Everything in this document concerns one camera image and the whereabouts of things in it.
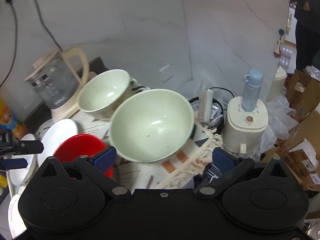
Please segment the box label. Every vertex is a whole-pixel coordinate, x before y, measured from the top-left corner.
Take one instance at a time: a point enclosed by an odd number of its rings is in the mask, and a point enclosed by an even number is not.
[[[302,161],[302,163],[309,172],[316,171],[309,159]]]
[[[318,174],[310,174],[311,179],[313,180],[314,184],[319,185],[320,184],[320,178]]]

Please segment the screw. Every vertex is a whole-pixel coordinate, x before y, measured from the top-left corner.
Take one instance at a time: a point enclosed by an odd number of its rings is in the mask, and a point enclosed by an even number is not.
[[[169,197],[169,194],[168,193],[160,193],[160,197]]]
[[[216,190],[213,187],[203,187],[200,189],[200,192],[203,195],[212,195],[216,192]]]
[[[115,195],[124,195],[128,192],[128,189],[125,187],[114,187],[112,193]]]

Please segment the blue water bottle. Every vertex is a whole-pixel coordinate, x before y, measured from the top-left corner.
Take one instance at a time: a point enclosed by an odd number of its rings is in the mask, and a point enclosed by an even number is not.
[[[241,107],[246,112],[252,112],[258,102],[262,85],[262,72],[257,69],[251,69],[242,78],[244,81],[244,90],[241,100]]]

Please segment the red bowl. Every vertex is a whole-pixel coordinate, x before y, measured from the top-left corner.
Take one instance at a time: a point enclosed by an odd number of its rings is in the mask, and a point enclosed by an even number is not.
[[[57,157],[60,162],[73,162],[75,158],[81,155],[92,157],[106,147],[99,138],[93,135],[78,134],[62,143],[53,156]],[[107,170],[105,175],[112,178],[112,167]]]

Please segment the yellow object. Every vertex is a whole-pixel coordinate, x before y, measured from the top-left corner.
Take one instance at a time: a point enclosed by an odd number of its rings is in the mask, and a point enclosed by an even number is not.
[[[0,127],[4,130],[12,130],[15,138],[20,140],[28,133],[28,129],[24,124],[20,124],[18,120],[11,114],[10,109],[0,98]]]
[[[6,188],[8,185],[7,178],[0,175],[0,187]]]

